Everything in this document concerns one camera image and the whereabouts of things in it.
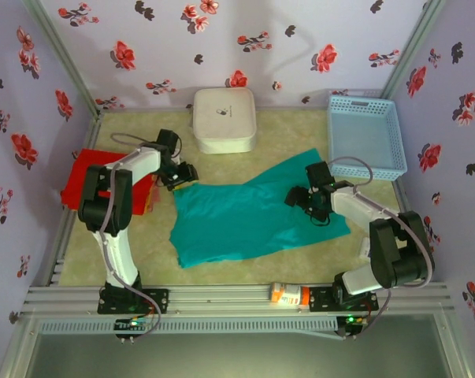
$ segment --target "white box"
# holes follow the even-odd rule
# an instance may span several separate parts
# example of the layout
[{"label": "white box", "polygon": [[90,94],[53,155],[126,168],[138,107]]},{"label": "white box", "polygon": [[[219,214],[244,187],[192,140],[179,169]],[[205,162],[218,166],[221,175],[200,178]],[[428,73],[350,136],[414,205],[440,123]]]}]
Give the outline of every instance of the white box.
[{"label": "white box", "polygon": [[204,154],[247,152],[256,145],[256,111],[247,88],[202,89],[195,93],[193,131]]}]

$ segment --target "green fabric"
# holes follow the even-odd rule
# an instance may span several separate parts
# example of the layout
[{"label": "green fabric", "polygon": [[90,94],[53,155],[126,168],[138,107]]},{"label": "green fabric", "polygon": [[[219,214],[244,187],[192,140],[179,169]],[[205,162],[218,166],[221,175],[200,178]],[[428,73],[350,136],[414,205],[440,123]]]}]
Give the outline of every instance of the green fabric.
[{"label": "green fabric", "polygon": [[348,234],[343,217],[317,227],[298,207],[284,204],[294,186],[309,187],[305,167],[316,150],[296,155],[242,185],[195,184],[174,191],[177,220],[170,241],[182,268],[243,260]]}]

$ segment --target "red cloth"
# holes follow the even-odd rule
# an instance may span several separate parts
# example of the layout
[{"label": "red cloth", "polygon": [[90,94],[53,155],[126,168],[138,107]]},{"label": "red cloth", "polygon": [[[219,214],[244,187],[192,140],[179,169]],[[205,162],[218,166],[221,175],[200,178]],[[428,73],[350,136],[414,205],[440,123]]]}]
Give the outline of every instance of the red cloth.
[{"label": "red cloth", "polygon": [[[105,165],[120,160],[126,154],[98,150],[81,150],[80,155],[72,165],[71,175],[65,189],[61,192],[62,203],[72,210],[80,207],[80,198],[87,168],[92,164]],[[153,209],[153,202],[158,202],[158,188],[155,186],[155,176],[147,175],[132,188],[132,214],[143,215]]]}]

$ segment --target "blue basket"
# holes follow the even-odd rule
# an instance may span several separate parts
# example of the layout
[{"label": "blue basket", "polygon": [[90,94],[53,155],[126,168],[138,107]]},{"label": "blue basket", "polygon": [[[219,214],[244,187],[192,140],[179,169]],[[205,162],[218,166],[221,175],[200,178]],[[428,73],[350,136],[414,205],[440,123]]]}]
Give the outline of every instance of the blue basket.
[{"label": "blue basket", "polygon": [[[402,136],[393,101],[331,96],[328,106],[329,160],[354,156],[372,167],[373,177],[393,181],[407,172]],[[331,165],[334,176],[366,177],[356,161]]]}]

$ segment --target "beige mat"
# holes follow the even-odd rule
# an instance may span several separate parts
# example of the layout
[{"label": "beige mat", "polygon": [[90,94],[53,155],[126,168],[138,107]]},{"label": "beige mat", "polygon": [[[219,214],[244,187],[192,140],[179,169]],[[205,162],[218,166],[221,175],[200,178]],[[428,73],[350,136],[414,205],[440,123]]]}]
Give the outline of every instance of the beige mat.
[{"label": "beige mat", "polygon": [[[106,114],[96,149],[130,152],[129,146],[109,139],[112,132],[127,132],[156,139],[160,128],[175,131],[183,139],[182,157],[198,170],[201,183],[244,183],[268,168],[317,148],[328,158],[326,112],[322,110],[264,110],[257,113],[258,144],[245,154],[205,155],[199,153],[191,130],[191,115],[186,113]],[[386,206],[398,208],[392,184],[375,181],[362,191]],[[169,241],[176,221],[174,198],[161,190],[161,201],[153,213],[134,216],[129,240],[143,284],[268,284],[331,282],[334,275],[357,267],[358,248],[363,233],[350,221],[351,234],[323,243],[285,250],[246,261],[206,263],[181,269]],[[97,242],[84,224],[76,220],[65,255],[60,285],[101,286],[106,271]]]}]

